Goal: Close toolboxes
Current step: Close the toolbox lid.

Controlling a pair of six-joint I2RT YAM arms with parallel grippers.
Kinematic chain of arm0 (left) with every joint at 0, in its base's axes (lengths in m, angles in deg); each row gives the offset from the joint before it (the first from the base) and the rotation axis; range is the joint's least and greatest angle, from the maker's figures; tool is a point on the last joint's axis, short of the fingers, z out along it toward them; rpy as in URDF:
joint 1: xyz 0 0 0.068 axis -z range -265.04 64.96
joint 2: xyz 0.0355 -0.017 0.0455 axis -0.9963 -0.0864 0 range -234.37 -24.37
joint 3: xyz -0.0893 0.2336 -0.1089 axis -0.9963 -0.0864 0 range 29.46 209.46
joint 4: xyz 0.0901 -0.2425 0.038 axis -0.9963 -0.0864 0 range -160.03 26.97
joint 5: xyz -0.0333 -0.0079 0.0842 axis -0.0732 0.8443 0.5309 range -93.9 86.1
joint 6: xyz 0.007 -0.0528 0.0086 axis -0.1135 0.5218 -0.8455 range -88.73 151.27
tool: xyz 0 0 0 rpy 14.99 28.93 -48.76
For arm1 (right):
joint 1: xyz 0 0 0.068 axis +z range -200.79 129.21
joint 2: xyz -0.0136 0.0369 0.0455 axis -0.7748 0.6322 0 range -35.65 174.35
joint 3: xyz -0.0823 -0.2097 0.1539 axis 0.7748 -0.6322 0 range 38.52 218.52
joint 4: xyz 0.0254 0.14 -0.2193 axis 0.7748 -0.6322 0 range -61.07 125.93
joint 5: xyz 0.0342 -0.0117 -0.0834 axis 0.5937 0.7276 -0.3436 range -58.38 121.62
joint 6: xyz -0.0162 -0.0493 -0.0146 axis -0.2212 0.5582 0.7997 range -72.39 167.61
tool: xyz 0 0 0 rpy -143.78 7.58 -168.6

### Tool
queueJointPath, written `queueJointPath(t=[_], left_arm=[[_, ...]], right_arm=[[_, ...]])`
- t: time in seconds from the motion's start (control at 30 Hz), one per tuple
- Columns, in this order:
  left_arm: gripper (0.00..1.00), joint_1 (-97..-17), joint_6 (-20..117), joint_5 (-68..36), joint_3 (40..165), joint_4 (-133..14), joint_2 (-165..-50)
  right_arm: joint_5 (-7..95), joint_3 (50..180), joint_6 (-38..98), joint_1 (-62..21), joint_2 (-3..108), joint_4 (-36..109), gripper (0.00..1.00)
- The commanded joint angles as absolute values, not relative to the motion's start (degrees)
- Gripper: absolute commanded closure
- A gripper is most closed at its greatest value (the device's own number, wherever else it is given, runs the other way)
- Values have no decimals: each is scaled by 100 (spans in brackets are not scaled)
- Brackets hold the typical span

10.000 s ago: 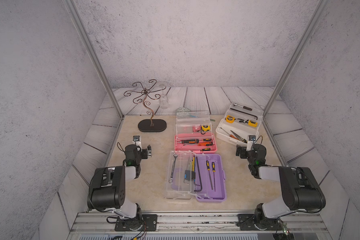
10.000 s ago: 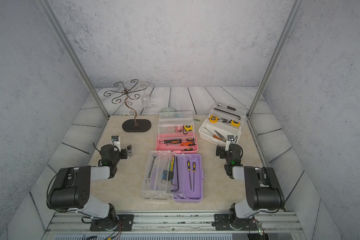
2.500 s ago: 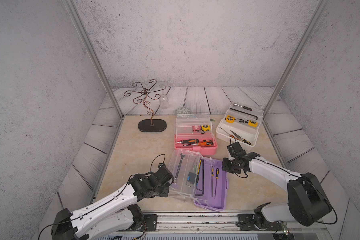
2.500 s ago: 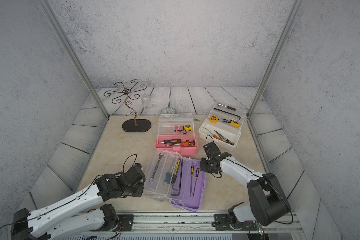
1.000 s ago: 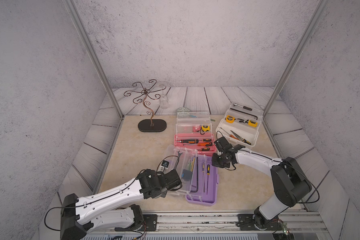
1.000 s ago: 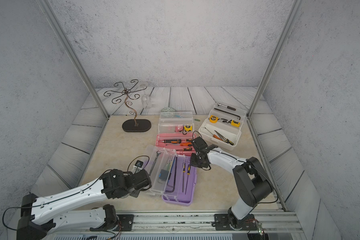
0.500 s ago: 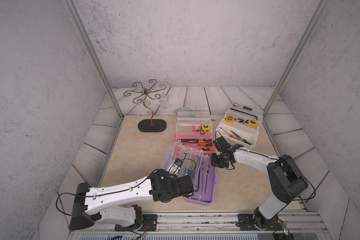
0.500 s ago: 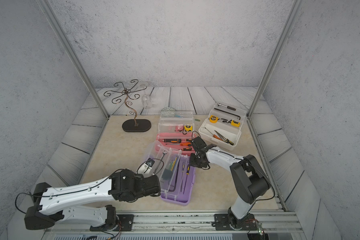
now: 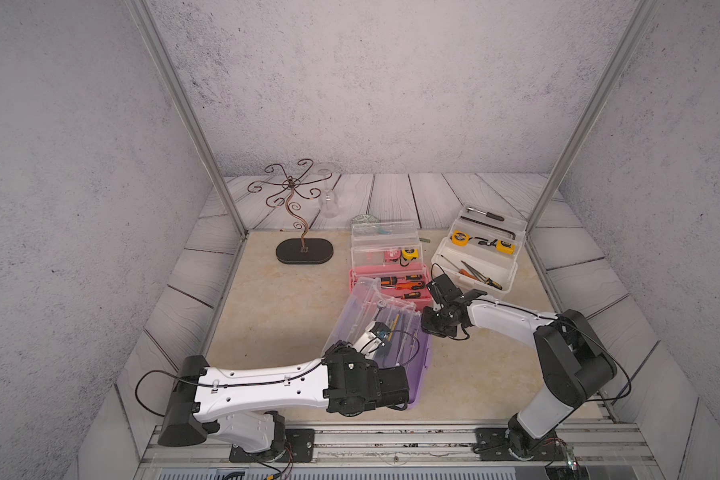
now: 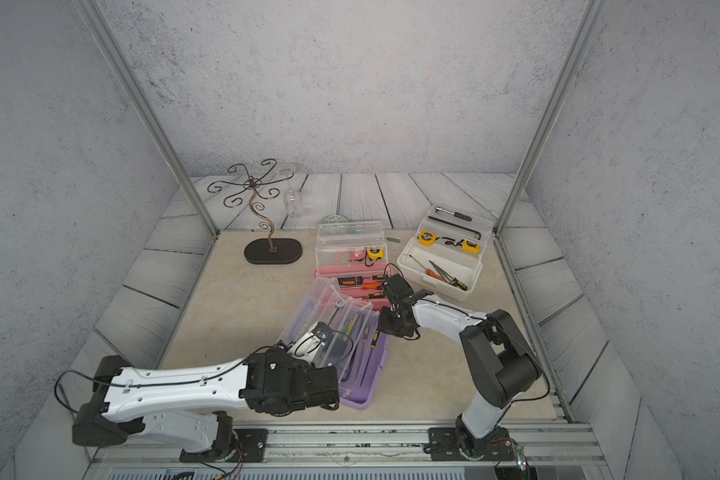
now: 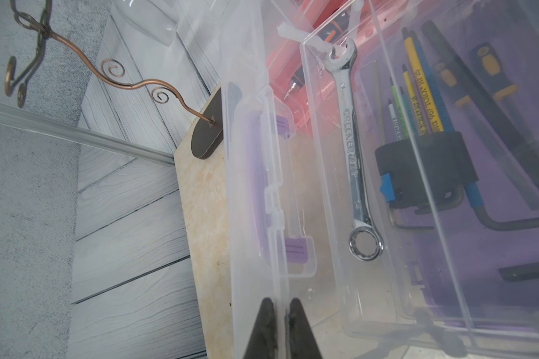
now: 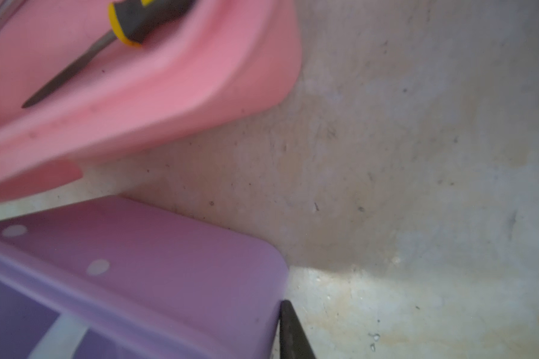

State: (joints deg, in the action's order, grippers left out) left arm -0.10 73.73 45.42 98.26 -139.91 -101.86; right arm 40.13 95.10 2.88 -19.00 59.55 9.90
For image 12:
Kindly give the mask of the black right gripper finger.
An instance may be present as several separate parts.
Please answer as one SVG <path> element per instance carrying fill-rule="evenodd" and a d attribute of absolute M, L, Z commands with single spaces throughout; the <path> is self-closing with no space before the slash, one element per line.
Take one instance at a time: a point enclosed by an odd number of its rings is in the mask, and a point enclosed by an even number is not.
<path fill-rule="evenodd" d="M 291 301 L 280 304 L 279 353 L 281 359 L 316 359 Z"/>

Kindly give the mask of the purple toolbox with clear lid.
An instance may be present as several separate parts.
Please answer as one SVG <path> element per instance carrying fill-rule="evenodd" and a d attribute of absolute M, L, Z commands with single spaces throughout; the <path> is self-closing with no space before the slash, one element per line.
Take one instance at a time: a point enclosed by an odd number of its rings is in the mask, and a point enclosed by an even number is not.
<path fill-rule="evenodd" d="M 268 358 L 269 243 L 122 197 L 0 221 L 0 358 Z"/>

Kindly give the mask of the pink toolbox with clear lid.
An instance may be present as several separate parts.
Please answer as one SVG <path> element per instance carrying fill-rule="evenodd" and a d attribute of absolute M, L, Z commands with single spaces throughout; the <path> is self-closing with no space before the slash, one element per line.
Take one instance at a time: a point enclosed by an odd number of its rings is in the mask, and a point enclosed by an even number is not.
<path fill-rule="evenodd" d="M 0 31 L 0 203 L 82 166 L 263 112 L 302 64 L 293 1 L 198 1 L 143 46 L 115 42 L 40 103 L 23 103 L 109 31 L 106 1 L 27 1 Z"/>

